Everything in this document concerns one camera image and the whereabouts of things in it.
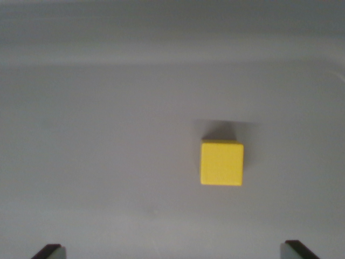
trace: white wall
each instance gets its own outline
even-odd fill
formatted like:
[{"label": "white wall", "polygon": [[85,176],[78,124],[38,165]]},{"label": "white wall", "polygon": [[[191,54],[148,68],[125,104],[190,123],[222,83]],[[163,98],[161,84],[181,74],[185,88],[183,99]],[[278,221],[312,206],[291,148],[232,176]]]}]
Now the white wall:
[{"label": "white wall", "polygon": [[[343,258],[343,5],[126,4],[2,11],[0,258]],[[199,183],[218,127],[239,188]]]}]

